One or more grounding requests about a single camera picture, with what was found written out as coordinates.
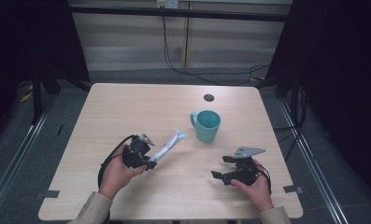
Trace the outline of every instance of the finger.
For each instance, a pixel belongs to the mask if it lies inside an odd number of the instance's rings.
[[[233,186],[237,187],[238,189],[242,189],[242,190],[246,190],[249,187],[246,184],[244,184],[243,182],[241,182],[239,180],[236,180],[236,179],[231,179],[231,184]]]
[[[258,175],[254,184],[256,184],[256,183],[267,183],[267,177],[263,174]]]
[[[252,160],[254,161],[255,164],[262,166],[259,161],[255,160],[255,159],[252,159]]]
[[[137,167],[135,169],[132,169],[132,173],[133,173],[134,176],[141,175],[142,173],[144,173],[144,171],[146,169],[147,169],[147,165],[143,165],[143,166]]]
[[[127,147],[127,144],[121,145],[118,150],[113,154],[114,156],[121,155],[123,153],[124,148]]]

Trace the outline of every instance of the wall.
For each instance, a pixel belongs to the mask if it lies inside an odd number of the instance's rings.
[[[80,1],[115,7],[156,7],[156,1]],[[284,14],[291,2],[270,0],[180,1],[179,8]],[[73,14],[90,70],[167,67],[162,18]],[[266,63],[274,53],[283,22],[165,18],[171,62],[176,67],[249,66]]]

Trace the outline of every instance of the sleeve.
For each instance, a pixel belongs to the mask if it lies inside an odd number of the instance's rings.
[[[95,224],[103,223],[107,218],[112,200],[106,196],[93,192],[83,205],[77,218],[68,224]]]
[[[262,224],[291,224],[284,207],[272,208],[260,213]]]

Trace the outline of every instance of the aluminum rail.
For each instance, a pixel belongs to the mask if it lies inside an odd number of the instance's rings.
[[[40,119],[29,129],[27,135],[25,136],[24,140],[22,141],[19,149],[17,150],[16,155],[13,157],[10,165],[6,169],[4,175],[0,179],[0,206],[4,201],[7,193],[10,190],[13,181],[19,172],[22,163],[24,162],[31,146],[33,145],[36,137],[38,136],[40,130],[42,129],[43,124],[45,123],[46,116],[53,105],[55,97],[50,99],[47,104],[46,110],[42,113]]]
[[[37,10],[49,12],[72,12],[109,15],[135,15],[135,16],[165,16],[182,18],[205,18],[238,21],[280,21],[285,22],[287,15],[258,14],[241,12],[224,12],[192,9],[152,8],[152,7],[101,7],[92,5],[69,4],[60,6],[54,4],[18,4],[21,10]]]
[[[293,127],[294,122],[292,119],[291,110],[287,105],[287,102],[285,102],[284,100],[280,100],[280,106],[288,124],[290,125],[290,127]],[[317,187],[319,188],[321,196],[324,199],[325,204],[327,205],[328,210],[330,211],[334,219],[334,222],[337,224],[348,224],[348,220],[346,219],[342,206],[340,205],[339,201],[334,195],[334,192],[331,190],[331,187],[329,186],[327,180],[322,174],[322,170],[319,164],[317,163],[316,159],[314,158],[314,155],[310,147],[308,146],[307,140],[302,135],[302,133],[299,132],[299,130],[297,129],[293,129],[293,136],[295,138],[296,136],[298,136],[297,140],[298,146],[301,149],[301,152],[307,163],[307,167],[309,168],[311,174],[313,175],[313,178],[317,184]]]

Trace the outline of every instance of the wire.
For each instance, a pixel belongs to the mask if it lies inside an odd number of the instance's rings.
[[[26,87],[26,86],[30,86],[33,84],[33,81],[30,81],[30,80],[27,80],[27,81],[23,81],[21,82],[18,86],[17,86],[17,89],[21,89],[23,87]]]
[[[258,70],[261,70],[261,69],[269,66],[269,64],[258,64],[258,65],[252,66],[248,72],[238,72],[238,73],[221,73],[221,72],[218,72],[218,73],[191,73],[191,72],[188,72],[188,71],[179,71],[173,65],[173,63],[171,62],[170,55],[169,55],[169,52],[168,52],[166,26],[165,26],[165,17],[162,17],[162,22],[163,22],[163,28],[164,28],[164,60],[165,60],[165,63],[167,64],[167,66],[172,71],[174,71],[176,73],[179,73],[179,74],[182,74],[182,75],[187,75],[187,76],[197,77],[199,79],[202,79],[202,80],[204,80],[206,82],[209,82],[209,83],[212,83],[212,84],[215,84],[215,85],[218,85],[218,86],[240,86],[240,85],[243,85],[243,84],[245,84],[245,83],[247,83],[247,82],[250,81],[250,79],[252,78],[252,73],[253,72],[256,72]],[[236,83],[236,84],[227,84],[227,83],[226,84],[223,84],[223,83],[219,83],[219,82],[208,80],[208,79],[206,79],[204,77],[200,77],[200,76],[203,76],[203,75],[249,75],[249,76],[248,76],[248,78],[246,80],[241,81],[241,82]]]
[[[100,171],[98,172],[98,177],[97,177],[97,184],[98,184],[98,188],[101,187],[101,183],[103,181],[103,175],[104,175],[104,171],[106,170],[108,164],[112,161],[112,159],[118,157],[118,156],[121,156],[122,153],[120,155],[115,155],[115,152],[121,147],[121,145],[123,145],[127,140],[129,140],[130,138],[135,138],[136,135],[129,135],[127,136],[126,138],[124,138],[113,150],[112,152],[109,154],[109,156],[107,156],[107,158],[104,160],[104,162],[101,164],[101,167],[100,167]]]
[[[280,143],[280,142],[282,142],[282,141],[286,140],[287,138],[289,138],[289,137],[291,137],[291,136],[293,136],[293,134],[292,134],[292,133],[290,133],[289,135],[287,135],[287,136],[286,136],[286,137],[284,137],[283,139],[279,140],[279,141],[278,141],[278,143]]]
[[[295,129],[298,127],[299,127],[298,125],[295,125],[295,126],[290,126],[290,127],[285,127],[285,128],[274,128],[273,131],[275,132],[288,131],[288,130]]]
[[[293,143],[291,144],[290,150],[288,151],[284,159],[286,162],[288,158],[290,157],[291,152],[293,151],[293,147],[295,146],[296,141],[298,141],[299,136],[301,135],[302,127],[304,125],[306,115],[307,115],[307,98],[305,96],[304,89],[301,86],[299,86],[299,89],[301,90],[302,117],[301,117],[301,121],[299,122],[298,127],[294,128],[296,132],[296,136],[295,136],[295,139],[293,140]]]
[[[270,174],[267,172],[266,168],[264,168],[262,165],[257,164],[258,167],[261,167],[263,170],[257,169],[259,173],[264,175],[267,180],[267,186],[269,187],[269,192],[272,193],[272,181],[270,180]]]

